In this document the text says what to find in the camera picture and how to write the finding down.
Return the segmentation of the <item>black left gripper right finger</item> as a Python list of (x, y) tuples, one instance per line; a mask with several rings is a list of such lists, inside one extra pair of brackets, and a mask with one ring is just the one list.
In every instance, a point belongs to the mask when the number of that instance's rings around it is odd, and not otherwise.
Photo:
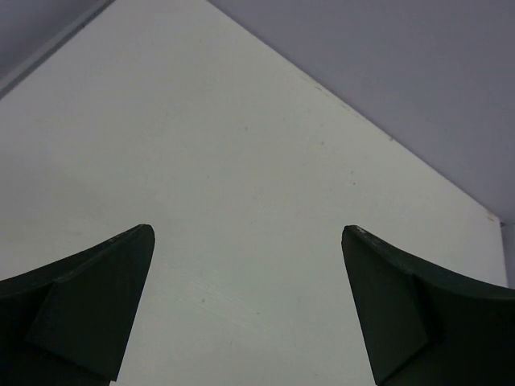
[(402, 251), (356, 225), (341, 246), (377, 385), (512, 385), (514, 291)]

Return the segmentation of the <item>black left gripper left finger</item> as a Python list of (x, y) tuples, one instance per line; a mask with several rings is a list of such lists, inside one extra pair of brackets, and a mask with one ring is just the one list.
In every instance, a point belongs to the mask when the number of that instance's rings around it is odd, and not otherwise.
[(1, 282), (3, 385), (117, 380), (155, 249), (139, 224)]

